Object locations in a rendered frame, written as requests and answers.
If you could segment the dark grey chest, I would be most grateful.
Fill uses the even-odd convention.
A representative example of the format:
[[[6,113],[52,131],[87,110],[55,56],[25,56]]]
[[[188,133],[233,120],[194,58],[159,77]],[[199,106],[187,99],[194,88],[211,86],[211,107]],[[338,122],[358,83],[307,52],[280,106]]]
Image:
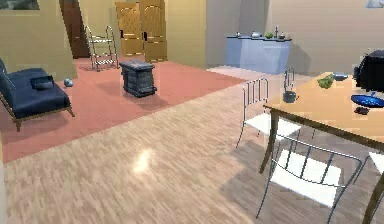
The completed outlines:
[[[153,95],[157,91],[154,85],[152,70],[155,66],[151,63],[128,60],[120,62],[123,76],[123,89],[137,98]]]

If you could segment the pale blue sideboard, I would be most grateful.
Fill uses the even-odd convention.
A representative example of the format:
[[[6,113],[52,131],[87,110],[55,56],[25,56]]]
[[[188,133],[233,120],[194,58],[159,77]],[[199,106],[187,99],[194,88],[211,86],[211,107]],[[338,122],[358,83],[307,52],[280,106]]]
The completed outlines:
[[[290,39],[228,36],[225,64],[267,74],[281,74],[287,67],[290,49]]]

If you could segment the light wooden room door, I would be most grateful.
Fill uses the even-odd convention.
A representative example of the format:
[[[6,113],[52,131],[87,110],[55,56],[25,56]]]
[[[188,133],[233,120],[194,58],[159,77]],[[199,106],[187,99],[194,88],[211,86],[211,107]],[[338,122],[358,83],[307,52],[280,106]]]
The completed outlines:
[[[143,40],[145,61],[154,63],[167,60],[165,2],[139,0],[141,30],[147,32]]]
[[[121,39],[124,56],[143,54],[140,11],[138,3],[116,2],[116,14],[119,30],[123,30]]]

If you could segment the green vegetable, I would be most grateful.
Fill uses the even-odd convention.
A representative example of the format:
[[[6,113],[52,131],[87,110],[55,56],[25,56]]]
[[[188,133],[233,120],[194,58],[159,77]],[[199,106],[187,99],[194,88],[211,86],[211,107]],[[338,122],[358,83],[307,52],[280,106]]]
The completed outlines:
[[[331,87],[331,85],[333,84],[333,81],[334,81],[334,77],[332,74],[324,77],[324,78],[321,78],[321,79],[318,79],[317,82],[318,82],[318,85],[321,87],[321,88],[324,88],[324,89],[328,89]]]

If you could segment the wooden dining table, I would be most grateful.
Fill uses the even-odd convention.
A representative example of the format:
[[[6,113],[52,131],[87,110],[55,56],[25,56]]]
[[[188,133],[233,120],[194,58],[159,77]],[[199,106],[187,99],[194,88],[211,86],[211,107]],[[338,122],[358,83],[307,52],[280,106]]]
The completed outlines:
[[[325,72],[297,87],[298,96],[293,103],[286,103],[283,96],[279,96],[263,105],[270,110],[271,129],[260,174],[271,160],[280,118],[384,152],[384,112],[369,112],[366,118],[356,115],[351,100],[357,89],[355,81],[348,77],[340,84],[322,89],[317,80],[328,75],[329,72]]]

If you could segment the dark brown room door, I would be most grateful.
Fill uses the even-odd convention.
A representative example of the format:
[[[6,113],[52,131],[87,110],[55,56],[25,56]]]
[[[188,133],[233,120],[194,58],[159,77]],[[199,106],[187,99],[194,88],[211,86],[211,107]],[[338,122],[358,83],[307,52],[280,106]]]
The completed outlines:
[[[74,59],[90,56],[78,0],[59,0]]]

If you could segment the dark blue sofa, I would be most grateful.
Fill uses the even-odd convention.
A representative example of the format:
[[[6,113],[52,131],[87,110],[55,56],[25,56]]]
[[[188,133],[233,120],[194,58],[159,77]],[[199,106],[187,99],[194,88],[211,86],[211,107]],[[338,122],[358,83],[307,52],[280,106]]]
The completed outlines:
[[[68,111],[74,117],[67,93],[42,68],[9,73],[0,58],[0,101],[16,126],[23,121]]]

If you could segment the blue plate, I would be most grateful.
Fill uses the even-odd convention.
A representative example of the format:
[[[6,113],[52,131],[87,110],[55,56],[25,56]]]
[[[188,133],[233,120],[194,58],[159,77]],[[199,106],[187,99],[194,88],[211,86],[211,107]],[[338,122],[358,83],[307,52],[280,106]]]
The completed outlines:
[[[351,101],[363,107],[384,108],[384,99],[373,95],[352,95]]]

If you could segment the white metal frame chair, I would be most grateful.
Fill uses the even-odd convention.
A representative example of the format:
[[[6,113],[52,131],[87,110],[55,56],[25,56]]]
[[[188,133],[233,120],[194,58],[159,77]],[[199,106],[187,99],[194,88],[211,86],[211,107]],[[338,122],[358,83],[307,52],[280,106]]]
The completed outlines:
[[[270,184],[274,183],[329,208],[326,224],[330,224],[342,195],[359,172],[362,160],[293,137],[280,134],[278,137],[287,140],[289,147],[283,148],[278,143],[272,148],[268,178],[256,217],[261,213]],[[355,162],[347,180],[343,180],[343,170],[332,164],[336,157]]]
[[[256,80],[247,81],[242,88],[243,94],[243,115],[242,125],[239,138],[236,146],[239,146],[242,139],[245,126],[250,126],[258,130],[258,133],[266,135],[270,134],[271,129],[271,114],[263,109],[263,112],[256,113],[254,115],[247,115],[247,111],[250,106],[267,103],[269,99],[269,81],[266,78],[259,78]],[[300,134],[301,126],[293,122],[289,122],[282,118],[278,121],[276,139],[281,141],[284,136],[291,134]]]

